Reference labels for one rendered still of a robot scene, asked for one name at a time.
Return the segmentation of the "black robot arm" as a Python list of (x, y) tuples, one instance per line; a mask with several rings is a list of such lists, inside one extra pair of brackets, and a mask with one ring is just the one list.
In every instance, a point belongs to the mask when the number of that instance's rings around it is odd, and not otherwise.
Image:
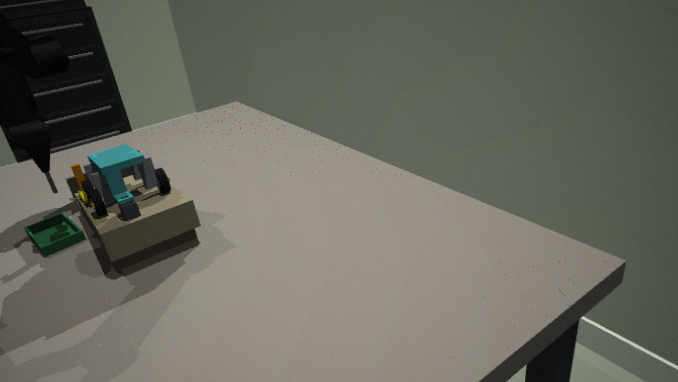
[(24, 75), (39, 79), (67, 71), (67, 53), (52, 34), (28, 39), (0, 11), (0, 47), (13, 48), (13, 52), (0, 51), (0, 90), (27, 83)]

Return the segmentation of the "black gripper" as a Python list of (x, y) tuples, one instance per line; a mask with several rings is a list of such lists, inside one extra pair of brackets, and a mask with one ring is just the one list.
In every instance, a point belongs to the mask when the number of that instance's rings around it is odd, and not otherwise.
[(43, 173), (49, 172), (54, 137), (28, 83), (0, 90), (0, 110), (9, 121), (5, 128), (11, 150), (26, 150)]

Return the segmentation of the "green tray rim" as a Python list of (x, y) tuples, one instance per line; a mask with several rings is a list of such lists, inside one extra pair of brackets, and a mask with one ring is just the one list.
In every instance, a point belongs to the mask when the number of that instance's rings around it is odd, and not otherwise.
[[(77, 232), (72, 233), (63, 238), (60, 238), (44, 246), (42, 246), (41, 243), (37, 240), (37, 238), (33, 235), (33, 232), (36, 232), (38, 230), (41, 230), (63, 220), (65, 220)], [(39, 248), (39, 250), (43, 253), (45, 257), (55, 252), (58, 252), (64, 248), (67, 248), (71, 245), (86, 240), (83, 230), (73, 220), (71, 220), (64, 212), (61, 212), (44, 220), (28, 225), (25, 227), (25, 229), (29, 237), (32, 239), (32, 241), (36, 244), (36, 246)]]

